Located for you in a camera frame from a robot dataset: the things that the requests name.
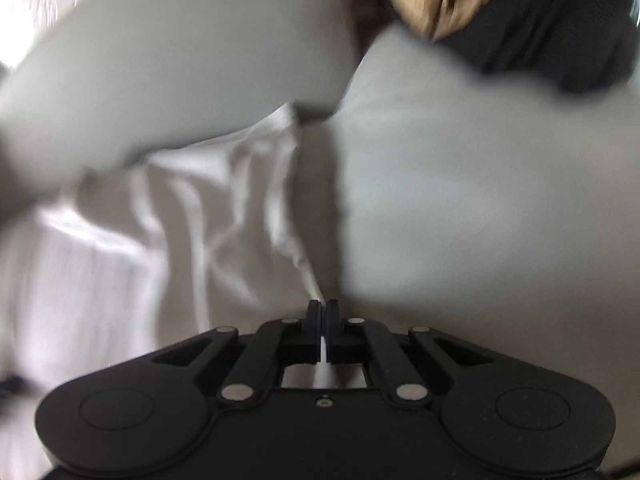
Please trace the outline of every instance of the black plastic device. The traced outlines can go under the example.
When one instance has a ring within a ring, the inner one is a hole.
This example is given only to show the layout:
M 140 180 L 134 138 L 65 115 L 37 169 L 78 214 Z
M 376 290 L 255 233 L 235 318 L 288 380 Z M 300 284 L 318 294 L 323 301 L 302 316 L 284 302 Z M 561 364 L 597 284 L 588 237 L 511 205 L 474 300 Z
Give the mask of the black plastic device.
M 280 387 L 322 336 L 367 388 Z M 615 417 L 575 379 L 312 301 L 305 319 L 220 327 L 62 384 L 36 429 L 59 463 L 47 480 L 596 480 Z

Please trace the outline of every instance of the black fabric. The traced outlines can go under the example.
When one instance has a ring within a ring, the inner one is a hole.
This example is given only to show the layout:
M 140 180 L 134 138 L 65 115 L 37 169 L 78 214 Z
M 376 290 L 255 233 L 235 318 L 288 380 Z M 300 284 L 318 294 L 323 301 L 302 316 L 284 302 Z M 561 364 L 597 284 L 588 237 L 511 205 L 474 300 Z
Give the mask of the black fabric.
M 439 41 L 484 74 L 534 70 L 569 92 L 628 78 L 639 31 L 634 0 L 490 0 Z

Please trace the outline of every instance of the gray pillow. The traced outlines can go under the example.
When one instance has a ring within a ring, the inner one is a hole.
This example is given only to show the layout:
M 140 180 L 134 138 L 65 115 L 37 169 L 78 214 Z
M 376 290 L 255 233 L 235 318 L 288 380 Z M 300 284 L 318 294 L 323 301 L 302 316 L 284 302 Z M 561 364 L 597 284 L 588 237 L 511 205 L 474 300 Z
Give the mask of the gray pillow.
M 332 111 L 348 29 L 341 0 L 83 0 L 0 87 L 0 208 L 287 101 Z
M 618 415 L 607 463 L 633 457 L 636 97 L 618 88 L 577 100 L 530 78 L 479 80 L 394 27 L 322 128 L 338 155 L 342 270 L 330 282 L 341 282 L 350 313 L 398 330 L 431 325 L 594 384 Z M 318 197 L 330 194 L 326 183 Z M 322 247 L 335 241 L 309 243 L 301 231 L 312 264 L 328 265 Z

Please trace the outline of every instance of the round metal rivet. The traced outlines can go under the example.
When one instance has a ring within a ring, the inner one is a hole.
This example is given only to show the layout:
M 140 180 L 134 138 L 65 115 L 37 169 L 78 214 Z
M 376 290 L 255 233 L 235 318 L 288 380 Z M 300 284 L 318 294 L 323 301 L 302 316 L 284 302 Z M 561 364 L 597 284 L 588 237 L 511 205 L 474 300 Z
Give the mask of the round metal rivet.
M 222 388 L 220 394 L 226 400 L 247 400 L 254 394 L 254 389 L 247 384 L 230 384 Z
M 334 405 L 334 402 L 331 399 L 328 399 L 326 397 L 316 400 L 316 406 L 318 408 L 330 408 L 333 405 Z
M 402 400 L 423 400 L 429 391 L 421 384 L 400 384 L 396 388 L 396 395 Z

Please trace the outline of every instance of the circular pad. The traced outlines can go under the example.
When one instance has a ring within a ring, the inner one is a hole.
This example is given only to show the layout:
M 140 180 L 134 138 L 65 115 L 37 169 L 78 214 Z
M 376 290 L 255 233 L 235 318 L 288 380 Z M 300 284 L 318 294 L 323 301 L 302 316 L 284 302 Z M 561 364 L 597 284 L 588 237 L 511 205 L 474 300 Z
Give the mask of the circular pad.
M 616 427 L 600 392 L 518 361 L 465 369 L 444 399 L 441 419 L 477 459 L 534 476 L 599 462 Z
M 569 405 L 558 394 L 535 388 L 520 388 L 502 394 L 495 405 L 498 415 L 514 428 L 552 430 L 569 417 Z
M 119 431 L 143 424 L 154 412 L 154 400 L 136 390 L 113 388 L 87 397 L 80 416 L 96 430 Z
M 152 471 L 193 445 L 209 420 L 205 399 L 182 372 L 127 363 L 65 383 L 38 407 L 38 435 L 80 474 Z

